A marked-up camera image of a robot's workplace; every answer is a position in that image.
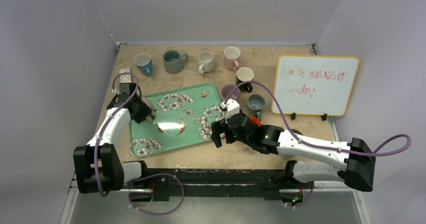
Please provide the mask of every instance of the gray mug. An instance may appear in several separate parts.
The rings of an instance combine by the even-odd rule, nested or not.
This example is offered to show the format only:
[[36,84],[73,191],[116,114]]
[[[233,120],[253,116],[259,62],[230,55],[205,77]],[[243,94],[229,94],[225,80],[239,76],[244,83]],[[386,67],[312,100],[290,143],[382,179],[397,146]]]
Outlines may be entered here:
[[188,60],[189,56],[186,52],[179,53],[175,50],[167,51],[163,55],[164,69],[171,74],[179,73],[183,70],[183,64]]
[[247,100],[247,107],[255,113],[255,117],[258,120],[262,120],[262,109],[265,107],[265,99],[262,96],[258,94],[251,95]]

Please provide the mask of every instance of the orange part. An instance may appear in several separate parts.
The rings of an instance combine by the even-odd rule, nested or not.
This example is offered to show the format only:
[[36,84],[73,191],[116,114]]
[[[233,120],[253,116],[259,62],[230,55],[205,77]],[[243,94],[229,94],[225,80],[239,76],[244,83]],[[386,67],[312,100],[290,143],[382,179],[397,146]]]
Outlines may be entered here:
[[262,124],[260,123],[260,120],[258,120],[256,117],[249,116],[249,119],[250,119],[253,123],[257,124],[257,126],[259,126],[259,127],[262,125]]

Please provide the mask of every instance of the pink mug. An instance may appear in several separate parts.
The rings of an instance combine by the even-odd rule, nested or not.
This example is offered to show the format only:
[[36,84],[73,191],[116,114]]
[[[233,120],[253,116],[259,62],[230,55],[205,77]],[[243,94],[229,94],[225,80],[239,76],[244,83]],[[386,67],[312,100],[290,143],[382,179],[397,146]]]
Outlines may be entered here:
[[241,51],[238,47],[227,47],[224,51],[225,55],[225,67],[229,71],[237,70],[240,65],[238,61],[240,60]]

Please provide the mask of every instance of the purple cup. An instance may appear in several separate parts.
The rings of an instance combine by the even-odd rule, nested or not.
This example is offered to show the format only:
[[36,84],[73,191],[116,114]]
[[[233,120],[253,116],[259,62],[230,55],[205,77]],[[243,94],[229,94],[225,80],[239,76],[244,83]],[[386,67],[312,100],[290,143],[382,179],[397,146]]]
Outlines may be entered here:
[[[222,102],[226,100],[226,98],[231,93],[232,89],[234,89],[236,86],[233,84],[228,84],[222,88]],[[237,100],[241,95],[240,90],[237,88],[232,94],[230,99]]]

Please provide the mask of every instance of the whiteboard frame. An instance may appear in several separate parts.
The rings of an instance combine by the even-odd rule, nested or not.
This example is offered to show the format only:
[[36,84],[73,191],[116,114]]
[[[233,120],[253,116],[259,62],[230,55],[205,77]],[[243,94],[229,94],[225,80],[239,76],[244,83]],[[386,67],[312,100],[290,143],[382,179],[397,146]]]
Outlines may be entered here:
[[[359,69],[359,64],[360,64],[360,60],[359,60],[359,58],[358,57],[355,57],[355,56],[327,56],[327,55],[292,55],[292,54],[283,54],[283,55],[280,55],[279,57],[278,57],[278,60],[277,60],[277,67],[276,67],[276,70],[275,70],[275,83],[274,83],[274,95],[275,95],[275,90],[276,90],[276,88],[277,88],[277,78],[278,78],[278,68],[279,68],[279,62],[280,62],[280,59],[281,59],[281,57],[286,57],[286,56],[290,56],[290,57],[328,57],[328,58],[354,58],[354,59],[357,59],[358,60],[358,64],[357,64],[357,69],[356,69],[356,71],[355,71],[355,75],[354,75],[354,80],[352,81],[352,85],[351,85],[351,91],[349,92],[349,97],[348,97],[348,101],[346,102],[346,107],[345,107],[345,111],[343,112],[343,114],[341,114],[341,115],[329,115],[329,114],[327,114],[327,116],[343,116],[343,115],[345,115],[346,114],[346,111],[348,110],[348,106],[349,106],[349,101],[350,101],[350,99],[351,99],[351,95],[352,95],[352,90],[354,89],[354,84],[355,84],[355,80],[357,79],[357,74],[358,74],[358,69]],[[280,112],[275,112],[274,111],[274,101],[272,101],[272,103],[271,103],[271,111],[274,113],[274,114],[280,114]],[[313,115],[313,116],[323,116],[324,114],[307,114],[307,113],[296,113],[296,115]]]

